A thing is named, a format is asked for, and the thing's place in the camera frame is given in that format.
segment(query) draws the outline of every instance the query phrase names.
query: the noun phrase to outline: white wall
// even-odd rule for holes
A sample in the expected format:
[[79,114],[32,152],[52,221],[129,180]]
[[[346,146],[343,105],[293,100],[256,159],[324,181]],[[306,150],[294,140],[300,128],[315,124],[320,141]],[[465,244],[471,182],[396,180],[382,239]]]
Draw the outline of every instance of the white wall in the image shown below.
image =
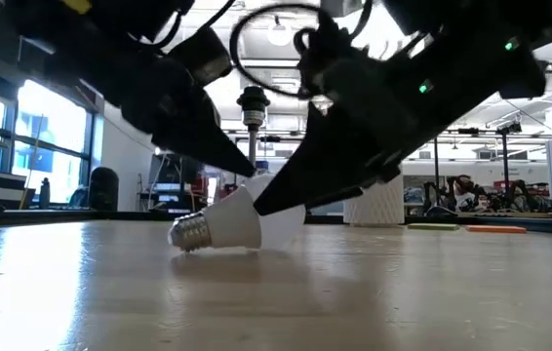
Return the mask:
[[[405,176],[433,176],[434,162],[405,161]],[[510,180],[522,179],[527,183],[549,182],[546,163],[510,162],[508,165]],[[502,162],[439,162],[439,176],[471,176],[480,185],[493,185],[503,180]]]
[[154,145],[150,137],[122,119],[120,110],[104,103],[100,165],[112,169],[120,178],[118,211],[136,211],[138,177],[148,184]]

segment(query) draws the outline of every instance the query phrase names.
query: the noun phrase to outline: bulb base threads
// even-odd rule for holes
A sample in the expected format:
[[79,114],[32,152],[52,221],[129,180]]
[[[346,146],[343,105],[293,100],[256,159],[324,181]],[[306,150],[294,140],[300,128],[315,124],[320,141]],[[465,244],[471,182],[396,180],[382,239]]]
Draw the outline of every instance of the bulb base threads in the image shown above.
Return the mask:
[[211,232],[205,216],[199,212],[177,218],[168,232],[168,242],[187,253],[210,247]]

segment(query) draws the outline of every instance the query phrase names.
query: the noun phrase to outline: metal pole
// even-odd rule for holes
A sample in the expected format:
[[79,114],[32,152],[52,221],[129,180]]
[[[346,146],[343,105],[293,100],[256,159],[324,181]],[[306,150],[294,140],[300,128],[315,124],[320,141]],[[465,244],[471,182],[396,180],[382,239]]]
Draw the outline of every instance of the metal pole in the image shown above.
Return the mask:
[[503,182],[505,183],[506,197],[510,196],[510,174],[508,173],[508,133],[501,134],[503,146]]
[[248,140],[248,160],[250,163],[256,165],[256,131],[248,131],[250,138]]
[[[434,177],[436,182],[436,188],[440,189],[439,184],[439,140],[434,138]],[[441,196],[436,194],[436,206],[441,206]]]

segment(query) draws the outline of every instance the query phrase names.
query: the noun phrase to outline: robotic arm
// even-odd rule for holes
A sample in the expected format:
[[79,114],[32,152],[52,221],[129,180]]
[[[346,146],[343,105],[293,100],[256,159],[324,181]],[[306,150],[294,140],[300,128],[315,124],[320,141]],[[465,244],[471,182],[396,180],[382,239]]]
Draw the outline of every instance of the robotic arm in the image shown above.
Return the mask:
[[[293,98],[323,95],[326,115],[309,102],[306,137],[256,199],[261,215],[305,204],[319,206],[362,194],[399,174],[399,164],[478,103],[541,96],[544,64],[532,51],[552,42],[552,0],[384,0],[410,45],[388,60],[369,58],[352,40],[369,19],[366,0],[350,34],[319,8],[271,5],[241,19],[230,56],[209,23],[169,53],[193,0],[6,0],[17,31],[46,48],[48,73],[69,84],[80,79],[121,107],[123,117],[152,134],[156,145],[244,176],[254,165],[218,127],[204,87],[232,69],[252,82]],[[294,37],[300,53],[298,94],[278,91],[240,64],[237,41],[246,23],[274,10],[318,14],[317,28]],[[154,40],[176,14],[166,39]],[[413,56],[414,45],[431,41]]]

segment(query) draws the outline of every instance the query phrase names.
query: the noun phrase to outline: table surface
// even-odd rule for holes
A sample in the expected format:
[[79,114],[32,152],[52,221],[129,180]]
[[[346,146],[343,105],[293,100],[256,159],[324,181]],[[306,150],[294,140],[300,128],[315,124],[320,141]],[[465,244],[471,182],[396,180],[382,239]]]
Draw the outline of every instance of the table surface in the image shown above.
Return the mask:
[[0,350],[552,350],[552,235],[308,226],[288,253],[166,222],[0,229]]

